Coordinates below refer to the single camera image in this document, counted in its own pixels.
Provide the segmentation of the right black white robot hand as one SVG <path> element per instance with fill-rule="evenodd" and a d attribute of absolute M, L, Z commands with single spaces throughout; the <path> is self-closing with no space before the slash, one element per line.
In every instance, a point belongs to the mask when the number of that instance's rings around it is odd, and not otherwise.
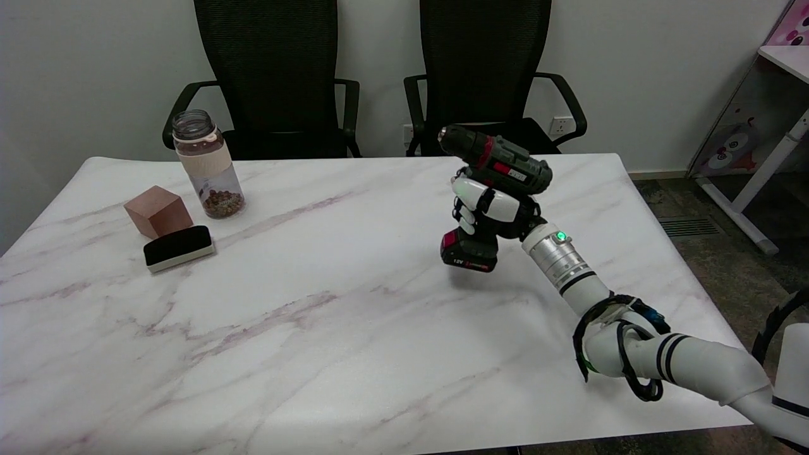
<path fill-rule="evenodd" d="M 463 175 L 451 179 L 451 188 L 453 217 L 468 235 L 488 231 L 504 239 L 523 241 L 535 228 L 547 224 L 531 196 L 515 198 Z"/>

